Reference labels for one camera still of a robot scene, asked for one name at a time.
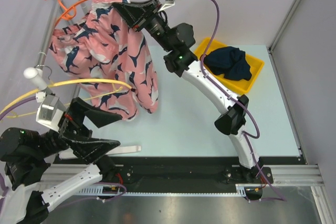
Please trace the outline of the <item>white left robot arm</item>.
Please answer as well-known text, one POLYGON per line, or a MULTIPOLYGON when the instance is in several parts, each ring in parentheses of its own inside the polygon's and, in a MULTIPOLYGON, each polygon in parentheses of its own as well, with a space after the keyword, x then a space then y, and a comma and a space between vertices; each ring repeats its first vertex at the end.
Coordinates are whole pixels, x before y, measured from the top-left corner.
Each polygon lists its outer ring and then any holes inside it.
POLYGON ((95 183, 110 182, 116 167, 108 152, 119 141, 92 137, 84 125, 89 119, 100 128, 121 120, 119 114, 103 111, 75 98, 64 106, 58 97, 47 95, 39 105, 36 120, 48 128, 44 134, 10 127, 1 135, 1 223, 41 223, 66 199, 95 183), (50 167, 47 158, 72 150, 86 168, 66 181, 39 191, 37 185, 50 167))

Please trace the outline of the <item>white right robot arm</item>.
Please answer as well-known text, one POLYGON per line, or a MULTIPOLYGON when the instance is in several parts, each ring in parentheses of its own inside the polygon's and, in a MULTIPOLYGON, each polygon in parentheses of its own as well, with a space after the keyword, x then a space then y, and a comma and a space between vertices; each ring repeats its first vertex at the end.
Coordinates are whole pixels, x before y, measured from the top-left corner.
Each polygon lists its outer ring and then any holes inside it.
POLYGON ((261 169, 263 163, 249 140, 251 134, 245 130, 245 116, 251 115, 247 109, 249 100, 216 80, 205 69, 203 61, 190 50, 195 44, 193 27, 187 23, 169 27, 165 6, 159 0, 113 3, 112 6, 130 29, 145 29, 168 53, 163 59, 169 72, 197 87, 217 108, 221 115, 215 121, 215 127, 231 140, 238 154, 243 179, 254 183, 261 178, 262 182, 269 184, 261 169))

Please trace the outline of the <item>yellow plastic hanger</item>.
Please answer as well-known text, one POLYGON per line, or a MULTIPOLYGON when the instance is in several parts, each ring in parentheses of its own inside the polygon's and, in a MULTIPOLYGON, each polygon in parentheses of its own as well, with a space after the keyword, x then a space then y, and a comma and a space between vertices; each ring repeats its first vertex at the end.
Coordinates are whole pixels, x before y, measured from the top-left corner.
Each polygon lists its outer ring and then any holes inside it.
MULTIPOLYGON (((73 92, 75 90, 75 86, 77 84, 83 84, 84 82, 88 82, 88 83, 107 83, 107 84, 110 84, 112 86, 118 85, 119 88, 120 87, 127 88, 127 89, 132 88, 129 84, 127 84, 123 81, 112 80, 112 79, 99 79, 99 78, 84 78, 84 79, 64 80, 64 81, 59 81, 59 82, 54 82, 52 84, 49 84, 47 87, 51 88, 51 90, 53 92, 61 91, 61 97, 70 98, 70 96, 73 94, 73 92)), ((38 93, 38 92, 40 92, 40 90, 35 88, 33 90, 30 90, 30 91, 18 96, 17 98, 15 98, 13 101, 11 101, 10 103, 8 103, 6 106, 4 106, 2 108, 1 115, 4 115, 4 113, 7 109, 13 107, 18 102, 20 102, 20 101, 22 101, 26 98, 30 98, 30 97, 35 98, 35 94, 38 93)))

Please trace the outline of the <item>pink shark print shorts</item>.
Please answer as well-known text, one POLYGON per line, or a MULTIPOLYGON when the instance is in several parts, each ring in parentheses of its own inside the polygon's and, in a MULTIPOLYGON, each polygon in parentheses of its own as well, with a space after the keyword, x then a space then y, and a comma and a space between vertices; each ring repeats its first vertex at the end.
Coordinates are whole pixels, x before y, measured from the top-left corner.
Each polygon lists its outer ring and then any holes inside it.
POLYGON ((157 74, 145 36, 127 26, 113 3, 129 0, 92 0, 80 21, 53 31, 49 49, 73 79, 121 81, 122 85, 85 82, 81 87, 93 106, 131 121, 139 107, 150 114, 157 110, 157 74))

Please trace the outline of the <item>navy blue shorts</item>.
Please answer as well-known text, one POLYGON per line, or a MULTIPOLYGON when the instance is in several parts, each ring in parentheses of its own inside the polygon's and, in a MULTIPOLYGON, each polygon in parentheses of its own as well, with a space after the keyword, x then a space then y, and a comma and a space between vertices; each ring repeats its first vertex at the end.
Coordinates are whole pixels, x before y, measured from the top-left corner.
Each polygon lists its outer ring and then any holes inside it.
POLYGON ((204 58, 205 66, 216 76, 223 75, 225 79, 249 81, 252 78, 246 53, 232 46, 213 50, 204 58))

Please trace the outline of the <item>orange plastic hanger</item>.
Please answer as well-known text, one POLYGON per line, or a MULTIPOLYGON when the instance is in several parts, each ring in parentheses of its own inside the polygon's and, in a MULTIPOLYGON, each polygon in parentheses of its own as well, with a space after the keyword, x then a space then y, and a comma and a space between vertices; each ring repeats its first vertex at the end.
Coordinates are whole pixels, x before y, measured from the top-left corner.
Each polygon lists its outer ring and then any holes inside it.
POLYGON ((90 1, 90 0, 79 0, 76 3, 74 3, 73 5, 71 5, 70 7, 66 7, 62 0, 57 0, 57 3, 59 4, 59 6, 62 9, 62 13, 61 15, 56 19, 55 21, 55 27, 59 24, 59 22, 61 20, 65 20, 65 21, 70 21, 73 18, 75 18, 77 16, 77 6, 84 4, 85 2, 90 1))

